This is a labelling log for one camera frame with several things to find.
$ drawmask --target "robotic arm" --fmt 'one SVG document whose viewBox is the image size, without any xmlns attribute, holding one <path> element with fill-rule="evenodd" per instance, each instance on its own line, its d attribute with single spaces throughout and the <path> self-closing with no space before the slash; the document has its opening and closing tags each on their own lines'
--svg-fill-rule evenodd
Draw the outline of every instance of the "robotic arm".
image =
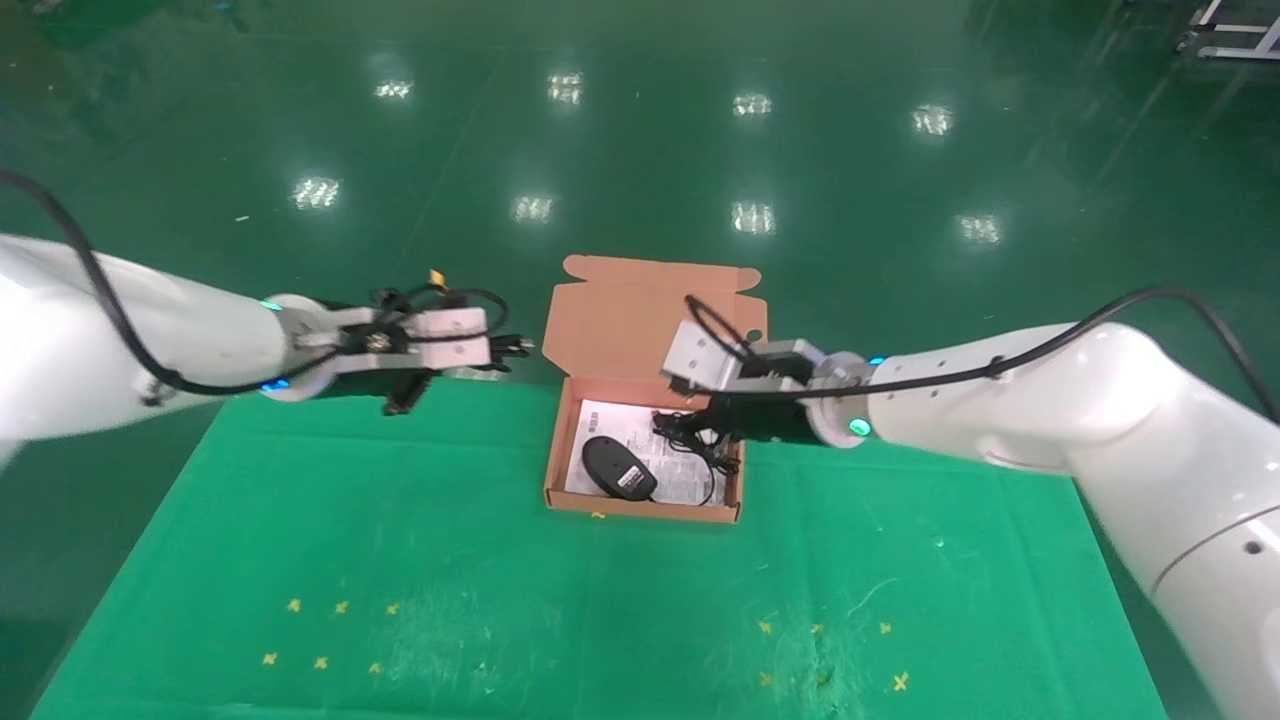
<svg viewBox="0 0 1280 720">
<path fill-rule="evenodd" d="M 1087 322 L 864 359 L 803 340 L 735 347 L 685 322 L 663 374 L 710 396 L 694 430 L 842 448 L 874 433 L 1074 477 L 1226 715 L 1280 717 L 1280 427 L 1146 334 Z"/>
<path fill-rule="evenodd" d="M 351 307 L 298 295 L 259 301 L 100 254 L 93 265 L 136 343 L 122 342 L 119 316 L 73 246 L 0 234 L 0 450 L 255 391 L 289 402 L 376 395 L 384 414 L 399 415 L 442 370 L 507 370 L 503 359 L 531 346 L 493 334 L 507 315 L 499 297 L 449 291 L 443 278 Z M 500 316 L 486 323 L 472 297 Z"/>
</svg>

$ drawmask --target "cardboard box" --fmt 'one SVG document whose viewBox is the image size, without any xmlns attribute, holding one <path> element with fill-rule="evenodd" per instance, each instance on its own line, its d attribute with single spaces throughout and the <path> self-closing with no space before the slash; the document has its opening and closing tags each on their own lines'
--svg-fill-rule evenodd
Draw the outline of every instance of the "cardboard box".
<svg viewBox="0 0 1280 720">
<path fill-rule="evenodd" d="M 660 374 L 676 328 L 689 318 L 685 296 L 696 295 L 742 334 L 760 331 L 767 337 L 765 302 L 739 295 L 760 282 L 760 272 L 596 255 L 570 255 L 564 259 L 564 272 L 582 282 L 556 286 L 541 345 L 547 359 L 568 373 L 543 486 L 547 506 L 605 515 L 737 523 L 746 477 L 742 443 L 733 448 L 742 465 L 726 483 L 723 507 L 627 502 L 572 493 L 564 491 L 564 478 L 584 400 L 686 411 L 707 405 L 705 398 L 691 400 L 671 392 Z"/>
</svg>

